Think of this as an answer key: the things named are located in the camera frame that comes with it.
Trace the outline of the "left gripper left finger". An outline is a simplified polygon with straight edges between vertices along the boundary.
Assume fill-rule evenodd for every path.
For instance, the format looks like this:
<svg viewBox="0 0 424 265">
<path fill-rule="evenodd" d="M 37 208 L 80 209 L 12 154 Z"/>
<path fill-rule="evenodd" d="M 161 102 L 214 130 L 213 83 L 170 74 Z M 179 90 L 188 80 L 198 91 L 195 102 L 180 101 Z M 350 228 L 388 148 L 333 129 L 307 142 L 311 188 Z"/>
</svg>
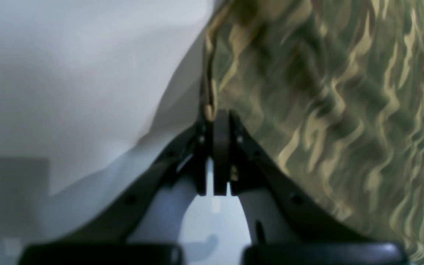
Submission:
<svg viewBox="0 0 424 265">
<path fill-rule="evenodd" d="M 222 194 L 222 112 L 204 116 L 175 137 L 153 164 L 93 220 L 66 236 L 69 244 L 162 244 L 178 241 L 196 196 L 207 194 L 213 159 L 213 191 Z"/>
</svg>

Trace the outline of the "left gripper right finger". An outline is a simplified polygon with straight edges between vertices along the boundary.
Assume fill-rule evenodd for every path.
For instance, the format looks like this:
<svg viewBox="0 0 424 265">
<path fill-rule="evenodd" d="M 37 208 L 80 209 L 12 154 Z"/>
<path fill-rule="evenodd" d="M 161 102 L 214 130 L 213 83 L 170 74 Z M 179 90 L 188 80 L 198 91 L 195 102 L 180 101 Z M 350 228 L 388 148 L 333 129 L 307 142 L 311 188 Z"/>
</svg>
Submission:
<svg viewBox="0 0 424 265">
<path fill-rule="evenodd" d="M 234 111 L 219 111 L 219 194 L 240 200 L 253 244 L 372 243 L 289 180 Z"/>
</svg>

